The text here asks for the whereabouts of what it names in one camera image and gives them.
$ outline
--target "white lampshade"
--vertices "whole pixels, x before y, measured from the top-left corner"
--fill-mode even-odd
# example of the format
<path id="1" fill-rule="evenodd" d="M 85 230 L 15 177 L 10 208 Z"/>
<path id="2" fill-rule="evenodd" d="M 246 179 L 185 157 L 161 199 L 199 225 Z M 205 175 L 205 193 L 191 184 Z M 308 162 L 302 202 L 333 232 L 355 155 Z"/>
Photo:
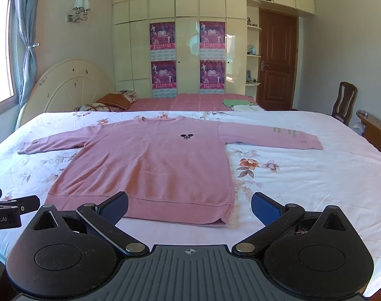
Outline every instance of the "white lampshade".
<path id="1" fill-rule="evenodd" d="M 90 0 L 85 0 L 84 1 L 84 3 L 85 3 L 85 9 L 88 9 L 88 10 L 90 10 Z"/>
<path id="2" fill-rule="evenodd" d="M 83 0 L 75 0 L 74 8 L 83 8 Z"/>

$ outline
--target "black embroidered logo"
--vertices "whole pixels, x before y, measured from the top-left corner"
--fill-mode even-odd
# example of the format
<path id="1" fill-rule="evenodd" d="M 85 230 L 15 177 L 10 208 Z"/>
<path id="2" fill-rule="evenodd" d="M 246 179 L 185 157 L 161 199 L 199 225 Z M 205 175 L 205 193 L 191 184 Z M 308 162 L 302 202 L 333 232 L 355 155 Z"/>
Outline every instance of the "black embroidered logo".
<path id="1" fill-rule="evenodd" d="M 189 134 L 189 135 L 181 135 L 181 137 L 184 137 L 184 139 L 188 140 L 190 139 L 191 137 L 193 137 L 192 134 Z"/>

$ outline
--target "white shelf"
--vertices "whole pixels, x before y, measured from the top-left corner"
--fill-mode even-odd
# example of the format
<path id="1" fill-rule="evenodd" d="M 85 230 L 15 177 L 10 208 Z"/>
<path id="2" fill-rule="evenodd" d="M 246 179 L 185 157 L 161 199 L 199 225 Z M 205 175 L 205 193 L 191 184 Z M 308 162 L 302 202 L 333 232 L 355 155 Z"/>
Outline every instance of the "white shelf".
<path id="1" fill-rule="evenodd" d="M 253 30 L 258 30 L 258 31 L 260 31 L 261 30 L 261 28 L 260 27 L 257 27 L 257 26 L 252 26 L 252 25 L 247 25 L 247 28 L 249 29 L 253 29 Z"/>

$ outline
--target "door frame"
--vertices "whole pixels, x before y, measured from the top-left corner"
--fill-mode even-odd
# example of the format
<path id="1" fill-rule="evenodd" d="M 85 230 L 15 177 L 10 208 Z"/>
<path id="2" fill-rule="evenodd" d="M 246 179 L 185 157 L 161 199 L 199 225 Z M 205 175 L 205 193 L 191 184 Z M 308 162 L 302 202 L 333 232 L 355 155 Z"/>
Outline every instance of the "door frame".
<path id="1" fill-rule="evenodd" d="M 295 15 L 292 15 L 292 14 L 287 14 L 286 12 L 281 12 L 281 11 L 278 11 L 278 10 L 272 10 L 272 9 L 268 9 L 268 8 L 259 8 L 259 25 L 260 24 L 260 11 L 263 10 L 263 11 L 268 11 L 268 12 L 273 12 L 275 14 L 280 14 L 280 15 L 283 15 L 283 16 L 288 16 L 288 17 L 292 17 L 292 18 L 295 18 L 296 19 L 296 55 L 295 55 L 295 73 L 294 73 L 294 83 L 293 83 L 293 87 L 292 87 L 292 95 L 291 95 L 291 107 L 290 107 L 290 111 L 293 109 L 294 107 L 294 97 L 295 97 L 295 87 L 296 87 L 296 75 L 298 73 L 298 55 L 299 55 L 299 17 L 298 16 L 295 16 Z M 259 36 L 259 51 L 261 53 L 261 36 Z M 259 80 L 260 80 L 260 72 L 261 72 L 261 62 L 262 62 L 262 58 L 260 58 L 260 62 L 259 62 Z M 260 86 L 257 86 L 257 89 L 256 89 L 256 101 L 257 101 L 257 94 L 259 94 L 259 87 Z"/>

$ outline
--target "chair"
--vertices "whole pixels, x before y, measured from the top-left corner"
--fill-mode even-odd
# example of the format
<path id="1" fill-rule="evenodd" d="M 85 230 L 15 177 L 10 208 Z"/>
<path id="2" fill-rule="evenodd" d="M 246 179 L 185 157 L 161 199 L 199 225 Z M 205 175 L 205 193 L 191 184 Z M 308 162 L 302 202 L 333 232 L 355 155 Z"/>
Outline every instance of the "chair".
<path id="1" fill-rule="evenodd" d="M 337 120 L 340 120 L 345 125 L 348 125 L 357 93 L 358 89 L 353 84 L 347 83 L 346 81 L 341 82 L 340 89 L 338 91 L 338 98 L 334 104 L 334 108 L 332 109 L 331 116 Z"/>

